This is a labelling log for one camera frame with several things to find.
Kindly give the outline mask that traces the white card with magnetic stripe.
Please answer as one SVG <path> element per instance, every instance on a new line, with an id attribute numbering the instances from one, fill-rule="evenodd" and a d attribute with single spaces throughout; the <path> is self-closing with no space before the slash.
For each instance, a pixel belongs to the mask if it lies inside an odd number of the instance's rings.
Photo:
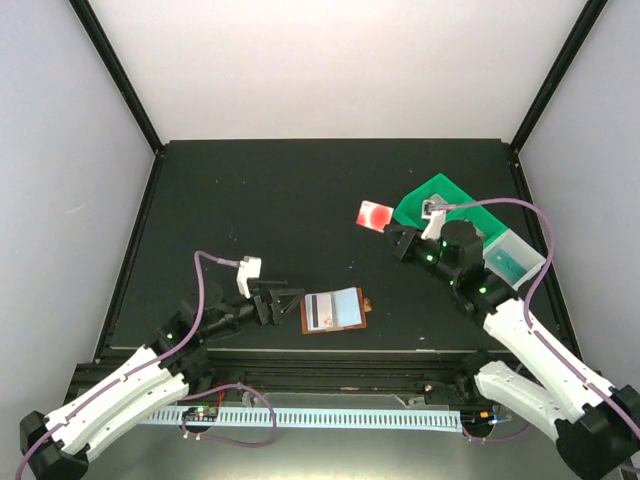
<path id="1" fill-rule="evenodd" d="M 331 293 L 306 295 L 305 310 L 307 328 L 310 331 L 328 330 L 336 326 Z"/>

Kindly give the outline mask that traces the brown leather card holder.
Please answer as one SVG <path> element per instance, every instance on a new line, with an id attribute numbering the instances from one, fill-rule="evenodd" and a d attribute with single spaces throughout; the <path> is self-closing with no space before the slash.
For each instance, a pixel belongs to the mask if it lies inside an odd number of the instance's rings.
<path id="1" fill-rule="evenodd" d="M 328 330 L 310 331 L 307 328 L 305 296 L 300 304 L 301 311 L 301 330 L 305 335 L 333 333 L 346 330 L 359 330 L 367 327 L 365 300 L 362 290 L 356 287 L 350 287 L 342 290 L 330 292 L 333 295 L 334 319 L 336 326 Z"/>

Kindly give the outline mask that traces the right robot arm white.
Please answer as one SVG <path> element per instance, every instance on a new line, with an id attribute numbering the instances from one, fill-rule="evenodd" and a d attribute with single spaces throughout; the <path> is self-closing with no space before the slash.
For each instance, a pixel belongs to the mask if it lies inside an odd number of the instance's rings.
<path id="1" fill-rule="evenodd" d="M 526 368 L 522 376 L 476 353 L 454 379 L 457 396 L 501 404 L 554 442 L 581 479 L 602 479 L 639 451 L 639 393 L 589 368 L 531 313 L 518 293 L 486 267 L 475 227 L 454 220 L 425 231 L 385 226 L 393 255 L 445 284 L 455 305 Z"/>

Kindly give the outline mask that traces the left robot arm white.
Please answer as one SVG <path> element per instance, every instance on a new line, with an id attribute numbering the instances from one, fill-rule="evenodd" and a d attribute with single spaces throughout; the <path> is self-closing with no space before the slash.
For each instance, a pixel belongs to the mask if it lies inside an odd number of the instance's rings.
<path id="1" fill-rule="evenodd" d="M 247 297 L 225 299 L 219 284 L 181 302 L 152 339 L 120 367 L 66 405 L 33 411 L 19 424 L 18 470 L 37 479 L 80 479 L 89 463 L 155 411 L 220 392 L 207 340 L 254 319 L 277 325 L 305 292 L 284 281 L 251 279 Z"/>

